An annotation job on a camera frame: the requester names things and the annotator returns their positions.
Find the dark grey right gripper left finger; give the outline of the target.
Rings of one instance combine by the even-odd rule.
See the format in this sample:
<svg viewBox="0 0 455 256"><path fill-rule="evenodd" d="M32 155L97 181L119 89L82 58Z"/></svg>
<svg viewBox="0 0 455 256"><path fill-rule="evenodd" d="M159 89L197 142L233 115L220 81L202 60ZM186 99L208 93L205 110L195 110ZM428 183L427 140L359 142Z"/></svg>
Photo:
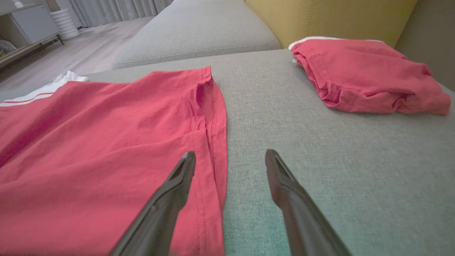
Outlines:
<svg viewBox="0 0 455 256"><path fill-rule="evenodd" d="M169 256L179 212L186 205L196 168L186 152L110 251L111 256Z"/></svg>

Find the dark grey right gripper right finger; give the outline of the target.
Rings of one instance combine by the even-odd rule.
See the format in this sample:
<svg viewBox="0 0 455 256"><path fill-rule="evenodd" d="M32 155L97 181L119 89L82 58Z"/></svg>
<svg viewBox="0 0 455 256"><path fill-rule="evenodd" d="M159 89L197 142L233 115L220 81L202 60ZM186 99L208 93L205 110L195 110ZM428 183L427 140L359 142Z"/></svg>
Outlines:
<svg viewBox="0 0 455 256"><path fill-rule="evenodd" d="M279 154L268 149L265 164L271 196L281 209L293 256L350 256L351 252Z"/></svg>

